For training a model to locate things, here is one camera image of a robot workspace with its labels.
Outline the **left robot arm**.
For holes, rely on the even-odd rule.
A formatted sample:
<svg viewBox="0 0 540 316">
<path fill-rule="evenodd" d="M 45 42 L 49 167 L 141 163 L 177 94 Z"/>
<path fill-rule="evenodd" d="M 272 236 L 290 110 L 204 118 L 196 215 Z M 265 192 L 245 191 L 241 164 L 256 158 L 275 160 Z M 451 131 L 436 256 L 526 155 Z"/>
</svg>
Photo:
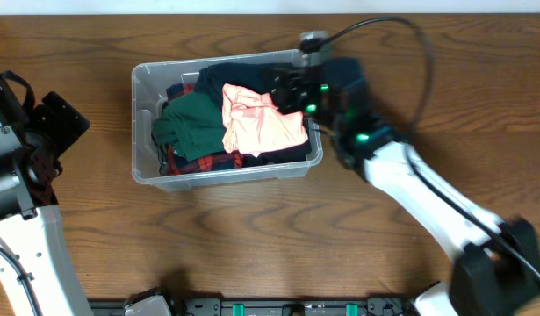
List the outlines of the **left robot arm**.
<svg viewBox="0 0 540 316">
<path fill-rule="evenodd" d="M 0 284 L 17 315 L 90 315 L 70 260 L 53 180 L 90 122 L 56 92 L 38 103 L 0 73 Z"/>
</svg>

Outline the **dark navy garment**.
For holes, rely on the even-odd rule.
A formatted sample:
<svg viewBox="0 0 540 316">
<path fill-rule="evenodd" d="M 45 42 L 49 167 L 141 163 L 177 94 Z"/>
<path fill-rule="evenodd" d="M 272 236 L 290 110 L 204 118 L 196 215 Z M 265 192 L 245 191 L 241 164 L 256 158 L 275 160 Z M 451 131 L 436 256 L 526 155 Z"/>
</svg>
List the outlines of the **dark navy garment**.
<svg viewBox="0 0 540 316">
<path fill-rule="evenodd" d="M 222 108 L 225 84 L 241 86 L 257 94 L 265 94 L 276 88 L 276 78 L 282 71 L 294 69 L 291 63 L 247 64 L 224 62 L 199 71 L 194 91 L 207 95 L 215 105 Z"/>
</svg>

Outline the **pink garment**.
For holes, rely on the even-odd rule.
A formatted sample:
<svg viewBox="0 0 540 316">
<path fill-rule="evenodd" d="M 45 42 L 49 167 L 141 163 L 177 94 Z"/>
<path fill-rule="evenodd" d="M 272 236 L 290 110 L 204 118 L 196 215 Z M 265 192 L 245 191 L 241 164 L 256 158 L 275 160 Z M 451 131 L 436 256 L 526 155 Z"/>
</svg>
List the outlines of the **pink garment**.
<svg viewBox="0 0 540 316">
<path fill-rule="evenodd" d="M 268 93 L 258 94 L 226 83 L 222 88 L 222 123 L 226 152 L 258 156 L 296 147 L 308 141 L 304 115 L 281 113 Z"/>
</svg>

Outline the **clear plastic storage container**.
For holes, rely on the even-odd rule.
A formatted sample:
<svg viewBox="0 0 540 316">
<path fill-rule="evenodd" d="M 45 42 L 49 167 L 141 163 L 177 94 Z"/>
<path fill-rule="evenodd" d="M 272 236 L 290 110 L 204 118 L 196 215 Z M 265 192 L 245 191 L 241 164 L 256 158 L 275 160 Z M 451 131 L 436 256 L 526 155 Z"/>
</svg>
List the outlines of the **clear plastic storage container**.
<svg viewBox="0 0 540 316">
<path fill-rule="evenodd" d="M 311 152 L 301 162 L 269 164 L 252 168 L 161 176 L 157 148 L 151 131 L 154 120 L 167 100 L 166 89 L 174 83 L 194 83 L 199 71 L 223 62 L 246 64 L 304 63 L 297 49 L 259 54 L 242 54 L 204 59 L 141 63 L 132 72 L 132 176 L 135 182 L 164 191 L 188 190 L 200 186 L 258 181 L 269 178 L 305 176 L 323 158 L 319 125 L 307 120 Z"/>
</svg>

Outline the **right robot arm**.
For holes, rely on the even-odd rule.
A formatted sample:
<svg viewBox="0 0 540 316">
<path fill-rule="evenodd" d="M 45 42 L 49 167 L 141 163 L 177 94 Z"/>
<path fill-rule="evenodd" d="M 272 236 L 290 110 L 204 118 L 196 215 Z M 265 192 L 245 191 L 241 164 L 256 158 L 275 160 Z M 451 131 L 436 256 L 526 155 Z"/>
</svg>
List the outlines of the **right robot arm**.
<svg viewBox="0 0 540 316">
<path fill-rule="evenodd" d="M 415 315 L 512 315 L 540 296 L 540 251 L 525 219 L 502 220 L 461 194 L 374 111 L 358 61 L 263 71 L 283 114 L 300 112 L 326 127 L 339 160 L 399 203 L 453 262 L 449 283 L 410 301 Z"/>
</svg>

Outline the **black garment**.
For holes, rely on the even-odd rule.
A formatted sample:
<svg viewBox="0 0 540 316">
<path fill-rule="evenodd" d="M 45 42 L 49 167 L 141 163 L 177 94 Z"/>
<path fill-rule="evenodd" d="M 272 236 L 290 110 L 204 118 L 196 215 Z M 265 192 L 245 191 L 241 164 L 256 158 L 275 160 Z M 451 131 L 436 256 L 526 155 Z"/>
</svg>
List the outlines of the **black garment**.
<svg viewBox="0 0 540 316">
<path fill-rule="evenodd" d="M 273 152 L 261 153 L 257 157 L 245 154 L 241 158 L 240 168 L 252 168 L 269 164 L 302 162 L 312 152 L 310 140 L 304 143 Z"/>
</svg>

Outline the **dark green garment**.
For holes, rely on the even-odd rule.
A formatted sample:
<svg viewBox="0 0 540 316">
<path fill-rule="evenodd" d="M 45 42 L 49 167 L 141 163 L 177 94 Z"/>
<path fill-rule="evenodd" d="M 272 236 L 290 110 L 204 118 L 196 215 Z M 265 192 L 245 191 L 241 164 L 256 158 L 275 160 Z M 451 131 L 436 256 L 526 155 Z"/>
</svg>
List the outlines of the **dark green garment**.
<svg viewBox="0 0 540 316">
<path fill-rule="evenodd" d="M 226 130 L 221 106 L 194 91 L 171 100 L 152 125 L 156 143 L 188 161 L 223 152 Z"/>
</svg>

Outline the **red navy plaid shirt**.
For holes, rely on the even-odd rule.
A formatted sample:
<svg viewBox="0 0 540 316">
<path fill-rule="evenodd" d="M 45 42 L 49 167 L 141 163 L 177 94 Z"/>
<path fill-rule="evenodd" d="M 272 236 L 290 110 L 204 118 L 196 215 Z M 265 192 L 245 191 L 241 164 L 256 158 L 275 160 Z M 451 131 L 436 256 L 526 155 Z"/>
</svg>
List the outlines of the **red navy plaid shirt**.
<svg viewBox="0 0 540 316">
<path fill-rule="evenodd" d="M 169 102 L 177 97 L 183 96 L 194 91 L 192 84 L 174 84 L 166 89 L 167 101 L 162 106 L 162 110 Z M 164 176 L 181 176 L 192 173 L 203 173 L 221 171 L 227 169 L 239 169 L 242 154 L 237 152 L 223 152 L 209 154 L 196 160 L 188 161 L 182 156 L 172 152 L 170 147 L 163 146 L 164 162 L 162 164 L 161 174 Z"/>
</svg>

